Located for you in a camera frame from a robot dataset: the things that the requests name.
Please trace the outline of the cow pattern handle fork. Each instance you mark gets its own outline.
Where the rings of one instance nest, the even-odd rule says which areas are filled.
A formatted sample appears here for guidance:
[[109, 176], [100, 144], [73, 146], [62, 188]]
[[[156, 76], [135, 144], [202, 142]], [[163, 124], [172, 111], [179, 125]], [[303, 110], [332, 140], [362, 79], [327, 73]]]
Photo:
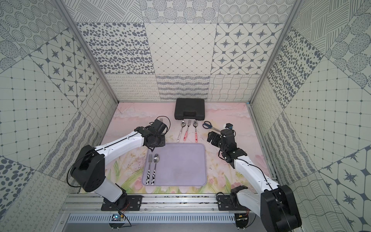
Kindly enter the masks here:
[[150, 177], [151, 177], [151, 163], [153, 161], [153, 155], [148, 155], [148, 170], [147, 170], [147, 176], [146, 176], [146, 185], [149, 185], [150, 183]]

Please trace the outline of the cow pattern handle spoon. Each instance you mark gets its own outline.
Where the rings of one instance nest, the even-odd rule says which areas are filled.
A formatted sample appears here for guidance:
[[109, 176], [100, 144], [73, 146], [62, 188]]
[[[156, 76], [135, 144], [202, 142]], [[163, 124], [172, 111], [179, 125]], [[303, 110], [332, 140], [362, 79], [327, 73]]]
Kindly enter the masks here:
[[155, 164], [155, 167], [154, 167], [154, 170], [153, 170], [153, 174], [152, 174], [152, 179], [151, 179], [151, 185], [154, 185], [155, 184], [155, 179], [156, 179], [156, 169], [157, 169], [157, 164], [160, 160], [160, 157], [159, 157], [159, 154], [156, 154], [154, 156], [154, 164]]

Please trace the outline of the pink strawberry handle fork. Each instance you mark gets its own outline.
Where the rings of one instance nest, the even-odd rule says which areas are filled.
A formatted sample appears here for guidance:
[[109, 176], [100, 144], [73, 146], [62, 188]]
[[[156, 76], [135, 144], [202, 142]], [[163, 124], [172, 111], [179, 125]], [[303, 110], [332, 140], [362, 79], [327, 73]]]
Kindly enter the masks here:
[[187, 140], [188, 131], [189, 131], [189, 127], [190, 127], [191, 123], [192, 123], [192, 120], [189, 119], [188, 122], [187, 122], [187, 129], [186, 129], [186, 132], [185, 132], [185, 135], [184, 135], [184, 138], [183, 138], [184, 142]]

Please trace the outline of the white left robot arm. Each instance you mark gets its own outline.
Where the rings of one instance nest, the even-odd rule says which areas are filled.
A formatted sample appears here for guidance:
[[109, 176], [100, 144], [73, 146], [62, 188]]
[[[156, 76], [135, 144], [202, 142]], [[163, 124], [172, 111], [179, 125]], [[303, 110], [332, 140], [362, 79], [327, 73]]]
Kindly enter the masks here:
[[148, 126], [137, 127], [128, 135], [113, 142], [97, 147], [86, 145], [80, 150], [66, 178], [72, 177], [77, 182], [78, 188], [94, 192], [122, 210], [128, 205], [127, 193], [105, 176], [106, 166], [134, 149], [147, 147], [154, 150], [165, 146], [165, 135], [170, 126], [155, 119]]

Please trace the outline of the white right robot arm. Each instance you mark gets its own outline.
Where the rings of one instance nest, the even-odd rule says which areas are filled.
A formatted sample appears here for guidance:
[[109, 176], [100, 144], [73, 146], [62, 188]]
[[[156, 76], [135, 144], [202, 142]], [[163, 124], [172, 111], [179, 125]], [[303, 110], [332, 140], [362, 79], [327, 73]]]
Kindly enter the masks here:
[[231, 191], [231, 199], [261, 218], [268, 232], [291, 232], [302, 226], [293, 190], [267, 177], [248, 154], [237, 146], [234, 130], [208, 133], [207, 142], [219, 148], [219, 156], [242, 174], [252, 185], [253, 193], [246, 186]]

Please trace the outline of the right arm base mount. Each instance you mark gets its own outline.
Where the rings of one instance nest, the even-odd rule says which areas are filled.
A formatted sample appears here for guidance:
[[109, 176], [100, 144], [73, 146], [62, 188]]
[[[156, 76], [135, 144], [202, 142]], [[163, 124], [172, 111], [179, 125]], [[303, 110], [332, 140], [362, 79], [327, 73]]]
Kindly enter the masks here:
[[215, 196], [219, 211], [252, 211], [260, 214], [260, 195], [242, 185], [231, 190], [230, 194], [219, 192]]

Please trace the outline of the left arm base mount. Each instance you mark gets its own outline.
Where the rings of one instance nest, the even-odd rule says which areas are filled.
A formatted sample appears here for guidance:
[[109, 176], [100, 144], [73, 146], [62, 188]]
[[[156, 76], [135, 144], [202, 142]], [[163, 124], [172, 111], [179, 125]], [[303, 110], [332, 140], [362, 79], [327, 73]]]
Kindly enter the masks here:
[[103, 198], [101, 211], [139, 211], [142, 205], [142, 195], [126, 195], [112, 203]]

